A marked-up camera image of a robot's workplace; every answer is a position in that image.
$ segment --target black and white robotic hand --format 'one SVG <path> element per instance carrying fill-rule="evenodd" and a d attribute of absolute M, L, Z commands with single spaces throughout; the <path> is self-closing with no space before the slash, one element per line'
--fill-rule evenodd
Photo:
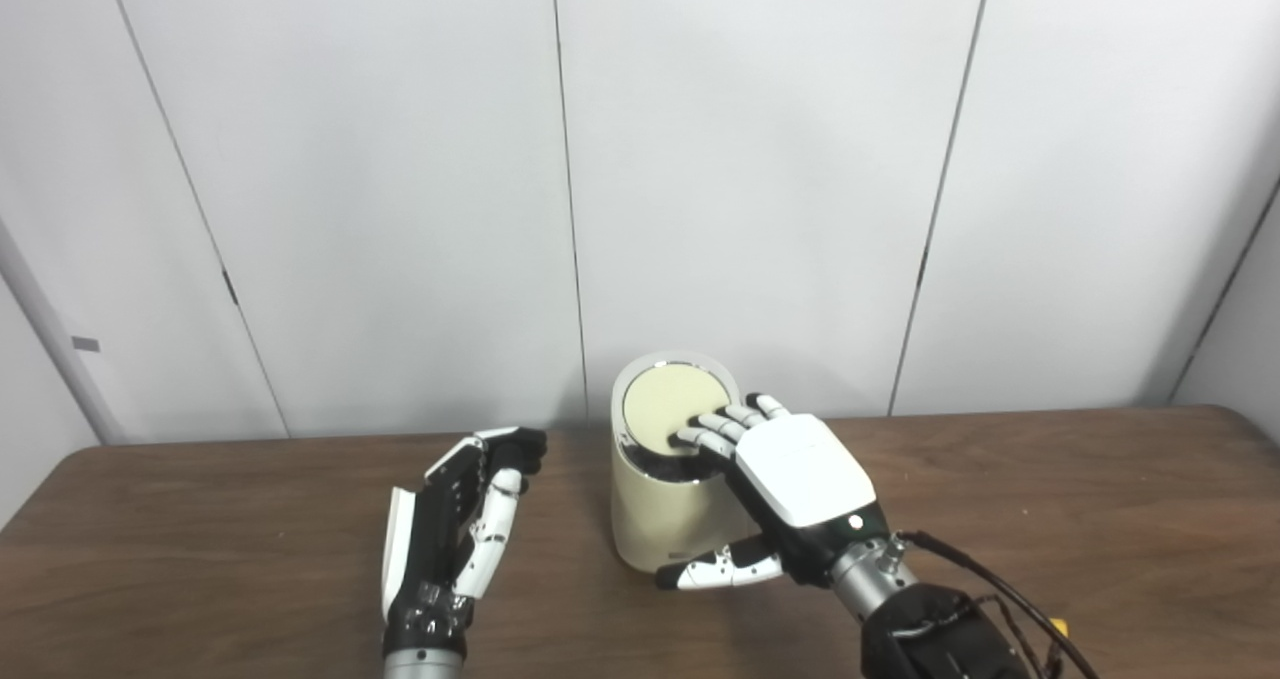
<path fill-rule="evenodd" d="M 730 587 L 782 574 L 831 588 L 861 624 L 865 679 L 1047 679 L 1060 674 L 1064 651 L 1096 676 L 1050 619 L 968 555 L 924 533 L 892 533 L 867 471 L 818 418 L 750 395 L 745 406 L 691 419 L 669 442 L 696 448 L 722 470 L 762 532 L 663 566 L 659 588 Z M 970 598 L 918 582 L 902 562 L 909 546 L 973 570 L 1028 611 L 1052 638 L 1047 662 L 1039 664 L 998 594 Z M 987 602 L 1000 607 L 1021 657 L 979 610 Z"/>
<path fill-rule="evenodd" d="M 475 601 L 502 561 L 526 477 L 541 469 L 545 454 L 543 432 L 477 432 L 428 469 L 421 489 L 392 489 L 383 552 L 384 679 L 461 674 Z"/>

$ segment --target white paneling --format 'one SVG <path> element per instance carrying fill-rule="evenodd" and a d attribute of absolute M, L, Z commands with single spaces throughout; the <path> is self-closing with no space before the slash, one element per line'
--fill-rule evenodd
<path fill-rule="evenodd" d="M 1280 174 L 1280 0 L 988 0 L 895 413 L 1164 402 Z"/>
<path fill-rule="evenodd" d="M 553 0 L 123 0 L 294 434 L 581 420 Z"/>
<path fill-rule="evenodd" d="M 559 0 L 591 415 L 657 348 L 883 414 L 979 0 Z"/>
<path fill-rule="evenodd" d="M 280 436 L 114 0 L 0 0 L 0 223 L 114 438 Z"/>
<path fill-rule="evenodd" d="M 1280 217 L 1262 224 L 1210 327 L 1178 404 L 1220 404 L 1280 439 Z"/>
<path fill-rule="evenodd" d="M 0 527 L 68 454 L 97 439 L 0 279 Z"/>

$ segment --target wooden table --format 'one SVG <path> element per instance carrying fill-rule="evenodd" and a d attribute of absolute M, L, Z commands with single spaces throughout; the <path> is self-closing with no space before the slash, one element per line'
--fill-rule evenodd
<path fill-rule="evenodd" d="M 1068 619 L 1107 678 L 1280 676 L 1280 450 L 1239 416 L 832 427 L 897 527 L 960 544 Z M 73 455 L 0 533 L 0 675 L 380 678 L 389 488 L 413 486 L 456 438 Z M 553 437 L 477 607 L 467 676 L 858 676 L 858 628 L 827 593 L 788 580 L 659 593 L 625 568 L 607 466 L 604 433 Z"/>

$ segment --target robot finger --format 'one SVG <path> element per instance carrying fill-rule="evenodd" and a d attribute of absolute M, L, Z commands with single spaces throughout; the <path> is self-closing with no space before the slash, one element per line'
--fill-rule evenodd
<path fill-rule="evenodd" d="M 782 560 L 756 536 L 686 562 L 662 566 L 654 583 L 659 589 L 714 589 L 767 582 L 782 574 Z"/>
<path fill-rule="evenodd" d="M 717 434 L 721 434 L 722 437 L 727 437 L 735 443 L 742 438 L 742 434 L 746 433 L 746 427 L 739 424 L 736 420 L 732 420 L 728 416 L 721 416 L 719 414 L 701 414 L 694 421 L 696 421 L 703 427 L 707 427 L 708 429 L 716 432 Z"/>
<path fill-rule="evenodd" d="M 764 424 L 765 420 L 764 415 L 759 414 L 758 410 L 751 409 L 750 406 L 742 406 L 741 404 L 731 404 L 726 406 L 724 414 L 748 429 L 755 427 L 755 424 Z"/>
<path fill-rule="evenodd" d="M 484 507 L 471 525 L 474 548 L 453 582 L 453 593 L 460 597 L 484 597 L 516 520 L 516 505 L 524 484 L 524 475 L 516 466 L 522 457 L 516 447 L 504 446 L 498 448 L 493 461 L 495 470 L 485 492 Z"/>
<path fill-rule="evenodd" d="M 522 462 L 516 466 L 521 474 L 530 477 L 538 474 L 543 468 L 541 459 L 547 455 L 547 432 L 539 429 L 526 429 L 524 427 L 504 427 L 502 429 L 488 429 L 476 432 L 472 439 L 480 439 L 489 457 L 502 447 L 516 447 L 520 450 Z"/>
<path fill-rule="evenodd" d="M 667 443 L 672 447 L 699 447 L 723 459 L 733 459 L 733 443 L 710 429 L 696 427 L 681 429 L 667 437 Z"/>
<path fill-rule="evenodd" d="M 787 411 L 787 407 L 782 406 L 781 401 L 771 397 L 769 395 L 760 395 L 760 393 L 749 395 L 746 396 L 746 405 L 753 409 L 760 410 L 760 413 L 763 413 L 764 416 L 768 419 L 778 419 L 782 416 L 791 415 L 791 413 Z"/>

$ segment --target wire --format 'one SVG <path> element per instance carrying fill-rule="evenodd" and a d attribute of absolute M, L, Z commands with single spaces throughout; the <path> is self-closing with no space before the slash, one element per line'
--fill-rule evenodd
<path fill-rule="evenodd" d="M 1048 679 L 1059 679 L 1062 675 L 1062 647 L 1053 642 L 1048 647 L 1048 659 L 1044 660 L 1044 674 Z"/>
<path fill-rule="evenodd" d="M 978 561 L 974 560 L 973 556 L 969 556 L 965 552 L 955 548 L 954 546 L 943 542 L 942 539 L 938 539 L 924 532 L 900 532 L 897 533 L 897 536 L 902 541 L 914 543 L 916 547 L 920 547 L 924 551 L 936 553 L 942 559 L 950 561 L 951 564 L 960 566 L 961 569 L 968 569 L 969 571 L 977 574 L 988 584 L 992 584 L 992 587 L 998 589 L 1000 593 L 1009 597 L 1009 601 L 1018 605 L 1018 609 L 1023 610 L 1023 612 L 1025 612 L 1027 616 L 1030 616 L 1032 620 L 1036 621 L 1036 624 L 1038 624 L 1039 628 L 1043 629 L 1046 634 L 1048 634 L 1048 637 L 1052 639 L 1055 644 L 1062 648 L 1062 651 L 1071 660 L 1071 662 L 1075 664 L 1075 666 L 1080 670 L 1080 674 L 1083 674 L 1085 679 L 1101 679 L 1098 676 L 1098 673 L 1094 671 L 1092 666 L 1089 666 L 1088 660 L 1084 660 L 1084 655 L 1082 655 L 1080 651 L 1075 648 L 1075 644 L 1071 643 L 1069 638 L 1064 637 L 1062 633 L 1057 630 L 1057 626 L 1053 626 L 1052 621 L 1050 620 L 1048 616 L 1044 615 L 1043 611 L 1036 609 L 1036 605 L 1028 601 L 1027 597 L 1020 594 L 1018 589 L 1012 588 L 1007 582 L 1005 582 L 1005 579 L 1001 579 L 1000 577 L 996 575 L 996 573 L 987 569 L 982 564 L 978 564 Z"/>
<path fill-rule="evenodd" d="M 1036 673 L 1036 679 L 1048 679 L 1044 674 L 1044 670 L 1041 669 L 1039 657 L 1036 656 L 1036 650 L 1032 647 L 1032 643 L 1027 639 L 1027 634 L 1023 632 L 1023 628 L 1019 626 L 1016 621 L 1014 621 L 1014 614 L 1009 611 L 1009 605 L 1005 603 L 1005 600 L 1000 598 L 1000 594 L 987 594 L 984 597 L 978 597 L 973 600 L 973 603 L 980 605 L 988 601 L 996 602 L 996 606 L 1000 607 L 1000 615 L 1005 618 L 1005 625 L 1009 626 L 1009 630 L 1014 634 L 1014 638 L 1018 639 L 1019 646 L 1023 647 L 1023 656 L 1025 656 L 1027 661 L 1030 662 L 1032 671 Z"/>

